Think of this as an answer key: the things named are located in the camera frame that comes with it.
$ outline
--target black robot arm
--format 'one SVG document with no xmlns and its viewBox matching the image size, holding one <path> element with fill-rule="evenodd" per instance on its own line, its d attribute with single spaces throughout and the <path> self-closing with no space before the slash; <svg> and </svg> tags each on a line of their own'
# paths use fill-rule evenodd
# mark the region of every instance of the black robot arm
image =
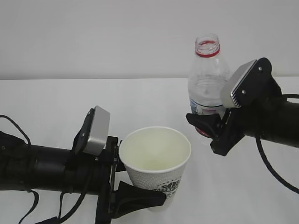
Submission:
<svg viewBox="0 0 299 224">
<path fill-rule="evenodd" d="M 109 224 L 113 218 L 130 212 L 163 205 L 166 195 L 162 192 L 124 182 L 114 190 L 115 173 L 125 171 L 125 167 L 118 156 L 118 138 L 107 137 L 109 118 L 110 114 L 100 107 L 91 109 L 71 150 L 31 145 L 29 139 L 25 144 L 0 132 L 0 190 L 34 193 L 35 202 L 29 213 L 38 202 L 38 194 L 32 189 L 61 191 L 60 209 L 65 193 L 80 193 L 66 215 L 59 213 L 40 224 L 63 223 L 77 210 L 85 194 L 98 195 L 96 224 Z"/>
<path fill-rule="evenodd" d="M 299 189 L 285 181 L 268 162 L 261 139 L 299 147 L 299 104 L 288 102 L 297 94 L 283 95 L 271 74 L 267 58 L 240 66 L 221 91 L 226 112 L 219 114 L 187 114 L 188 122 L 212 138 L 214 153 L 226 156 L 245 136 L 255 137 L 258 150 L 268 170 L 290 190 Z"/>
</svg>

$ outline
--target bottle neck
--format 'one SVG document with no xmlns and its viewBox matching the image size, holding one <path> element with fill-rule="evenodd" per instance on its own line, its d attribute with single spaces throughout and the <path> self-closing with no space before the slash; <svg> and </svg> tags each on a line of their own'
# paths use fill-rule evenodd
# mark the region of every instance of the bottle neck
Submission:
<svg viewBox="0 0 299 224">
<path fill-rule="evenodd" d="M 214 57 L 220 52 L 220 43 L 215 34 L 199 37 L 195 42 L 195 54 L 199 57 Z"/>
</svg>

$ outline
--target plastic water bottle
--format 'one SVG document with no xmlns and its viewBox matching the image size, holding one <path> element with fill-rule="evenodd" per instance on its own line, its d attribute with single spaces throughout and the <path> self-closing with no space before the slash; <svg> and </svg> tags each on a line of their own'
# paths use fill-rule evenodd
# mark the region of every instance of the plastic water bottle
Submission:
<svg viewBox="0 0 299 224">
<path fill-rule="evenodd" d="M 230 78 L 228 64 L 220 55 L 218 36 L 209 34 L 195 42 L 195 59 L 188 79 L 191 111 L 195 114 L 215 114 L 222 117 L 225 108 L 220 91 Z M 197 131 L 207 136 L 202 130 Z"/>
</svg>

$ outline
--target white paper cup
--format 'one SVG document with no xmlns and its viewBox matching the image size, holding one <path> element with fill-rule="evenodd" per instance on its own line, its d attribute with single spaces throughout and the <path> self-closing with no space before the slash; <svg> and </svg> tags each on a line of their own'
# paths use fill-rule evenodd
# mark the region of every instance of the white paper cup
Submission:
<svg viewBox="0 0 299 224">
<path fill-rule="evenodd" d="M 170 205 L 191 155 L 191 144 L 168 127 L 146 127 L 129 134 L 121 143 L 119 156 L 134 186 L 161 191 Z"/>
</svg>

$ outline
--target black cable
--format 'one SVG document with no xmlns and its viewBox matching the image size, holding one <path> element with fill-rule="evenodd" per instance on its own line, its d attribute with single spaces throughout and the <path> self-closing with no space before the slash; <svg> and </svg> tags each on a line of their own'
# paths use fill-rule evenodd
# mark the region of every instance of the black cable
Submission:
<svg viewBox="0 0 299 224">
<path fill-rule="evenodd" d="M 299 99 L 299 94 L 285 94 L 285 95 L 282 95 L 282 97 L 284 98 L 295 98 L 295 99 Z M 267 159 L 267 156 L 263 150 L 263 146 L 262 146 L 262 143 L 261 143 L 261 134 L 260 134 L 260 131 L 257 131 L 256 132 L 256 145 L 257 145 L 257 148 L 258 148 L 258 151 L 262 157 L 262 160 L 265 164 L 265 166 L 267 167 L 267 169 L 270 171 L 270 173 L 281 183 L 283 184 L 285 187 L 287 187 L 288 189 L 290 189 L 291 191 L 299 194 L 299 189 L 296 188 L 295 186 L 291 185 L 289 182 L 287 182 L 284 178 L 282 178 L 275 170 L 274 168 L 272 167 L 272 165 L 269 163 L 268 159 Z"/>
<path fill-rule="evenodd" d="M 6 116 L 6 115 L 0 115 L 0 118 L 5 118 L 7 120 L 9 120 L 24 136 L 24 138 L 26 139 L 27 143 L 28 143 L 28 147 L 31 147 L 31 141 L 30 138 L 25 134 L 25 132 L 20 128 L 20 126 L 18 126 L 17 123 L 15 123 L 10 117 Z"/>
<path fill-rule="evenodd" d="M 23 218 L 21 218 L 21 220 L 19 221 L 19 224 L 21 224 L 23 222 L 23 220 L 31 213 L 33 212 L 33 210 L 36 208 L 38 201 L 39 201 L 39 195 L 36 191 L 30 190 L 30 193 L 33 193 L 34 195 L 34 201 L 33 201 L 33 205 L 31 207 L 31 209 L 26 213 L 26 215 L 23 216 Z"/>
<path fill-rule="evenodd" d="M 90 165 L 90 167 L 89 167 L 89 169 L 88 169 L 88 176 L 87 176 L 87 180 L 86 180 L 86 182 L 85 182 L 85 186 L 84 186 L 84 188 L 83 188 L 83 190 L 82 190 L 82 193 L 80 194 L 80 196 L 79 196 L 77 202 L 76 202 L 75 205 L 72 207 L 72 209 L 71 209 L 65 216 L 63 216 L 62 218 L 59 219 L 58 222 L 59 222 L 60 224 L 63 223 L 63 222 L 65 222 L 68 218 L 70 218 L 70 217 L 77 211 L 77 209 L 79 208 L 80 204 L 82 203 L 82 201 L 83 201 L 83 199 L 84 199 L 84 197 L 85 197 L 85 195 L 86 195 L 86 193 L 87 193 L 87 191 L 88 191 L 90 182 L 91 182 L 91 180 L 92 180 L 94 165 L 95 165 L 95 162 L 92 161 L 92 162 L 91 162 L 91 165 Z"/>
</svg>

